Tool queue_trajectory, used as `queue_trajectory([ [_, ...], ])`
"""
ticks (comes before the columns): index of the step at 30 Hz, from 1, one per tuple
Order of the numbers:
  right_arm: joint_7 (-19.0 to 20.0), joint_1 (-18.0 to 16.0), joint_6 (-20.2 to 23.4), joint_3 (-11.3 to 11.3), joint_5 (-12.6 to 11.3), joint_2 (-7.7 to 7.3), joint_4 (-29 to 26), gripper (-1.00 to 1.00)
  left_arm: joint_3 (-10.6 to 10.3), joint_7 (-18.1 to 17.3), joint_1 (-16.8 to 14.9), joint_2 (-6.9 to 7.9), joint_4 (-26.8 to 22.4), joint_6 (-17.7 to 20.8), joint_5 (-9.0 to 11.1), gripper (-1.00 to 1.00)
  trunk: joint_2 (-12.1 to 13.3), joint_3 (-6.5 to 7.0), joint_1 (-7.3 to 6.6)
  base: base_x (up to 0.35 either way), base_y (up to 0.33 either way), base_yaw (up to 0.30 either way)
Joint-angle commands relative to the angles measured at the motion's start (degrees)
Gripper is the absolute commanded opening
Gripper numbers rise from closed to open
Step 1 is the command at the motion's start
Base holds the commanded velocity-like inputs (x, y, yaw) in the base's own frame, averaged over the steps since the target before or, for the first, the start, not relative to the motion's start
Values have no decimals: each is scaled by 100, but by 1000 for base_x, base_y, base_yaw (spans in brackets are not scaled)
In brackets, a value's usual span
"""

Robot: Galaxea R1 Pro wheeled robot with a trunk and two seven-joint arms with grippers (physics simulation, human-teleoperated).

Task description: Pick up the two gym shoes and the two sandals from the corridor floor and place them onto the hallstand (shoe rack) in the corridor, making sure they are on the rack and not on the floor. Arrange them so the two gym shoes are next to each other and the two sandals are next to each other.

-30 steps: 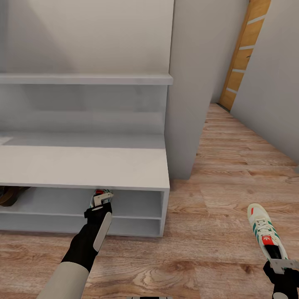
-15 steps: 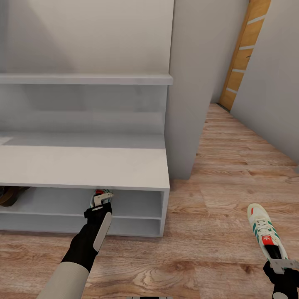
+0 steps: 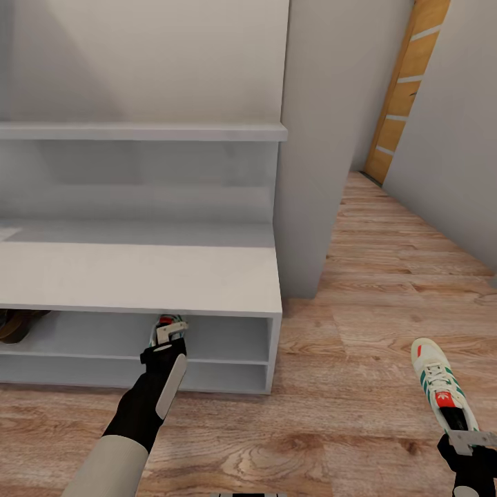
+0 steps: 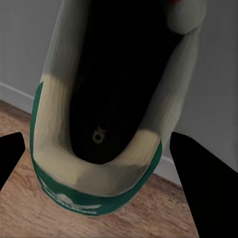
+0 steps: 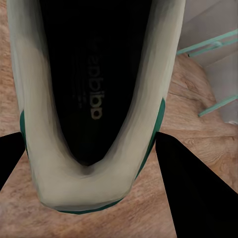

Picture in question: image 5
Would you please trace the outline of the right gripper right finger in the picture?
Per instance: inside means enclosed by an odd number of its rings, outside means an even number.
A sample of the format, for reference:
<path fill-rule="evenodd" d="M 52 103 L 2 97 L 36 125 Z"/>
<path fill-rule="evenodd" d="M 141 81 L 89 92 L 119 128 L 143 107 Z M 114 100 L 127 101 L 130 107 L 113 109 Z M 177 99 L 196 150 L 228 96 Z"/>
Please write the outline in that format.
<path fill-rule="evenodd" d="M 178 238 L 238 238 L 238 193 L 173 136 L 156 152 Z"/>

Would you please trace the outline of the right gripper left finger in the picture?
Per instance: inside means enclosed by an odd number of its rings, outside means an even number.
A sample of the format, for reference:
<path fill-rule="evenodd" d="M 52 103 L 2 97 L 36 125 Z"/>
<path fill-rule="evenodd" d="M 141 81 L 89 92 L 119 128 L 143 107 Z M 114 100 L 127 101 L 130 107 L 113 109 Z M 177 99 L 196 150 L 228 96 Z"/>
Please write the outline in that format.
<path fill-rule="evenodd" d="M 0 190 L 25 151 L 21 132 L 0 137 Z"/>

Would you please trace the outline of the gym shoe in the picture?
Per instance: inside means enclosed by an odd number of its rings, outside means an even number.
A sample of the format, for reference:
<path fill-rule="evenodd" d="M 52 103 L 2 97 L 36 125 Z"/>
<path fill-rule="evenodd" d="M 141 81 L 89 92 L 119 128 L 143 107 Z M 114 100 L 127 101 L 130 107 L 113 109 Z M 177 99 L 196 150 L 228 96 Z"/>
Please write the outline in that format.
<path fill-rule="evenodd" d="M 165 112 L 186 0 L 6 0 L 11 65 L 41 204 L 128 196 Z"/>

